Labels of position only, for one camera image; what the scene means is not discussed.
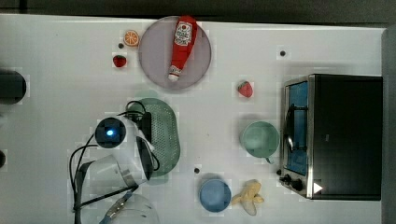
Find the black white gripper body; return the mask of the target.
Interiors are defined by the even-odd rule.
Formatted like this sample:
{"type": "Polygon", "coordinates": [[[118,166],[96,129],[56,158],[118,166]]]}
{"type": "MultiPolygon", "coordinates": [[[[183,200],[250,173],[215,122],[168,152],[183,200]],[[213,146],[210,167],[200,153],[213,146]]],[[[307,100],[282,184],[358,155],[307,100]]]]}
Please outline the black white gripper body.
{"type": "Polygon", "coordinates": [[[141,130],[143,116],[131,113],[127,118],[131,122],[128,145],[132,178],[134,181],[149,181],[154,172],[153,146],[141,130]]]}

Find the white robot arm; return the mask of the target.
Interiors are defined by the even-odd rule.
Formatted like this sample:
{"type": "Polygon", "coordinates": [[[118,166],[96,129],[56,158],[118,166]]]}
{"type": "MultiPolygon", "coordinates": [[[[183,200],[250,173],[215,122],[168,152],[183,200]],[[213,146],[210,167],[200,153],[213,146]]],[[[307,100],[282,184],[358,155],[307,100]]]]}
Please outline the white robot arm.
{"type": "Polygon", "coordinates": [[[73,205],[74,224],[83,224],[84,207],[121,194],[100,220],[101,224],[108,224],[133,192],[149,181],[154,170],[160,166],[152,153],[154,146],[137,124],[124,116],[102,119],[92,138],[98,148],[107,149],[110,154],[78,167],[73,205]]]}

